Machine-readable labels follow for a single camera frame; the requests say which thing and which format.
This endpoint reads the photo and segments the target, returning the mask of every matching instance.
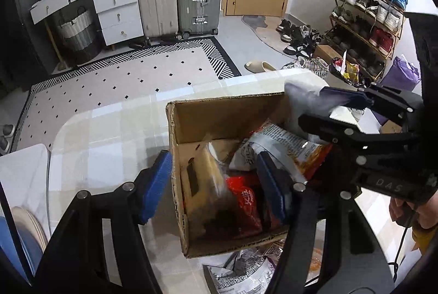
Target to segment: rug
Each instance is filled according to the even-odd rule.
[[[62,125],[76,113],[240,75],[214,37],[151,46],[91,62],[32,86],[11,151],[38,143],[51,150]]]
[[[280,33],[275,30],[281,23],[280,17],[244,15],[242,21],[254,31],[262,42],[287,56],[287,54],[283,53],[283,50],[289,46],[289,44],[281,41]]]

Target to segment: table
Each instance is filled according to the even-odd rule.
[[[73,116],[60,129],[52,148],[49,174],[52,230],[79,190],[88,189],[92,194],[113,191],[151,166],[160,150],[168,149],[165,111],[168,102],[280,92],[285,80],[290,79],[312,83],[318,89],[327,86],[308,70],[286,69],[187,86]],[[356,124],[348,109],[339,107],[335,111],[336,118]],[[221,265],[228,256],[190,260],[183,256],[170,184],[155,216],[140,230],[163,292],[209,293],[202,264]],[[109,224],[104,224],[109,277],[119,284],[110,236]]]
[[[49,151],[41,143],[0,157],[0,181],[9,207],[20,206],[30,211],[39,221],[47,239],[51,235],[48,175]]]

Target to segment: purple bag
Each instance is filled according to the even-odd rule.
[[[397,56],[395,58],[393,65],[379,84],[411,92],[420,81],[419,70],[412,63],[408,62],[402,54],[400,57]],[[379,113],[373,111],[373,114],[380,125],[388,121],[387,118]]]

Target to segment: screw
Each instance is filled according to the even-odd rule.
[[[132,189],[134,189],[135,184],[133,182],[126,182],[122,185],[122,189],[125,191],[131,191]]]
[[[76,198],[78,199],[85,199],[88,196],[88,191],[86,190],[80,190],[76,194]]]
[[[367,159],[365,156],[358,156],[356,158],[356,163],[360,166],[363,166],[367,162]]]
[[[303,191],[306,190],[306,186],[303,183],[295,183],[293,185],[293,189],[295,191],[299,191],[300,193],[302,193]]]
[[[344,200],[350,200],[351,199],[351,194],[349,191],[341,191],[341,193],[339,194],[341,196],[342,199]]]

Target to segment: plaid tablecloth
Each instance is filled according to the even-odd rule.
[[[169,135],[165,108],[172,100],[265,94],[284,90],[285,80],[327,85],[312,72],[287,69],[230,78],[173,91],[156,93],[87,111],[71,118],[53,143],[49,174],[49,216],[52,231],[65,209],[81,189],[92,194],[113,191],[135,179],[139,171],[152,165],[160,150],[168,149]],[[337,117],[356,123],[346,108],[337,109]],[[379,219],[388,213],[382,196],[361,196],[365,213]],[[386,230],[386,222],[378,227]],[[110,278],[119,282],[110,243],[110,225],[105,224],[107,263]],[[226,256],[187,260],[181,253],[171,188],[168,185],[156,215],[141,226],[144,244],[152,268],[167,293],[208,293],[201,264],[219,265]],[[388,241],[380,239],[386,245]]]

